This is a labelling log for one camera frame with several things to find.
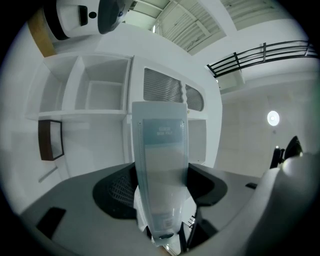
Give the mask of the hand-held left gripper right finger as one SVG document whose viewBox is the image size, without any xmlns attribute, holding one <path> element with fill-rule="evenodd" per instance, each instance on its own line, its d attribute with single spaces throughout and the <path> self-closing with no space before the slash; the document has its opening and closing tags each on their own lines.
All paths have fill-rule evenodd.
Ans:
<svg viewBox="0 0 320 256">
<path fill-rule="evenodd" d="M 196 221 L 197 205 L 188 190 L 182 190 L 179 193 L 178 226 L 182 223 L 191 227 Z"/>
</svg>

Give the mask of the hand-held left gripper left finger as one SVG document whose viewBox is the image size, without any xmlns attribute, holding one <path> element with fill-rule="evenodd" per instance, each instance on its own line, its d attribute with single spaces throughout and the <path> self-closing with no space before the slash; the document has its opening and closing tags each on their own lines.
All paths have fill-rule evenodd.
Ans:
<svg viewBox="0 0 320 256">
<path fill-rule="evenodd" d="M 144 212 L 143 204 L 141 200 L 141 194 L 138 186 L 136 187 L 134 192 L 133 207 L 136 210 L 136 219 L 137 219 L 138 228 L 140 229 L 141 232 L 146 233 L 148 222 L 145 217 L 145 212 Z"/>
</svg>

